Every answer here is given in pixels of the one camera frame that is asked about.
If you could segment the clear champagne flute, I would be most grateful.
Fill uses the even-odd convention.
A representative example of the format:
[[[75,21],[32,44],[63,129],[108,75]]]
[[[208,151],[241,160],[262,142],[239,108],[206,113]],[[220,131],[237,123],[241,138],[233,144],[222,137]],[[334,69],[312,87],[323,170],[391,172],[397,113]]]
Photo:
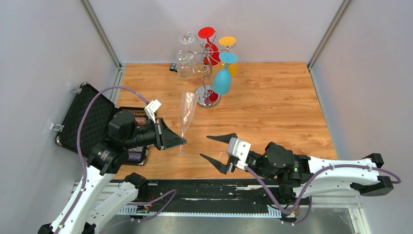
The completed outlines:
[[[185,137],[185,133],[190,127],[199,95],[195,92],[183,92],[181,98],[181,110],[180,110],[180,124],[181,124],[181,137]]]

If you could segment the blue wine glass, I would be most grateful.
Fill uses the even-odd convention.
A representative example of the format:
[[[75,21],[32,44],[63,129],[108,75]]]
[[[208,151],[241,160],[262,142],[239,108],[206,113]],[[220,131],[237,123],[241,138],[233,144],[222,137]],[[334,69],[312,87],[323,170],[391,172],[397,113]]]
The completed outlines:
[[[229,93],[232,78],[237,74],[238,58],[234,53],[223,52],[219,55],[219,59],[221,60],[221,69],[215,75],[212,90],[219,95],[225,95]]]

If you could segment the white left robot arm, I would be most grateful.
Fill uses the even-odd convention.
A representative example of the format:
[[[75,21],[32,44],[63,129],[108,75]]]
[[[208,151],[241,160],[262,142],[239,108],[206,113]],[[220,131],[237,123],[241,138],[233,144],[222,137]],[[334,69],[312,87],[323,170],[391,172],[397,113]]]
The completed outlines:
[[[60,215],[40,227],[40,234],[97,234],[121,208],[133,200],[149,196],[147,180],[132,173],[109,198],[97,207],[99,196],[129,158],[129,150],[154,145],[166,150],[186,144],[186,140],[167,127],[162,118],[139,127],[133,113],[120,111],[108,124],[108,131],[91,150],[86,173]]]

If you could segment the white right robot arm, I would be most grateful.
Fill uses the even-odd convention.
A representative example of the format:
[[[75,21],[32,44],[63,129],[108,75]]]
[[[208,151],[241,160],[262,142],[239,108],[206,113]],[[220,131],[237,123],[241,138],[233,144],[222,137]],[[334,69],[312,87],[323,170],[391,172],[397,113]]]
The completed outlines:
[[[295,210],[303,198],[313,195],[351,190],[361,196],[383,196],[401,182],[396,174],[382,168],[384,160],[379,153],[357,160],[330,160],[295,154],[269,142],[264,153],[258,154],[235,133],[208,138],[228,145],[228,160],[222,163],[202,154],[204,159],[222,174],[236,168],[251,173],[285,214],[289,211],[284,204]]]

